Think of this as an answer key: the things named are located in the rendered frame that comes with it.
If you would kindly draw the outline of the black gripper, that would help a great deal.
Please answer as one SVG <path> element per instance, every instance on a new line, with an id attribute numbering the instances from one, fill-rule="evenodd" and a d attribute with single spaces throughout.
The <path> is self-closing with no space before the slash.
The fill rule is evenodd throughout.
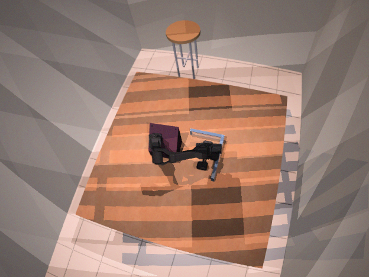
<path id="1" fill-rule="evenodd" d="M 211 141 L 203 141 L 203 143 L 213 143 L 213 142 L 211 142 Z M 208 168 L 208 163 L 207 163 L 207 159 L 203 159 L 202 161 L 199 161 L 198 163 L 197 163 L 197 167 L 196 167 L 197 169 L 199 169 L 199 170 L 207 170 L 207 168 Z"/>

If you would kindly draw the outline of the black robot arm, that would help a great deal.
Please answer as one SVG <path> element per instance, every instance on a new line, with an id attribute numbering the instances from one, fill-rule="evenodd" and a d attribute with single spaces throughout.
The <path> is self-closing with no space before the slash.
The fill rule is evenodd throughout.
<path id="1" fill-rule="evenodd" d="M 219 154 L 222 151 L 222 144 L 196 143 L 196 147 L 192 150 L 170 152 L 165 148 L 161 148 L 162 134 L 149 134 L 148 140 L 153 164 L 161 166 L 167 163 L 176 163 L 181 160 L 193 158 L 210 159 L 215 162 L 218 160 Z M 163 152 L 169 156 L 169 161 L 163 162 Z"/>

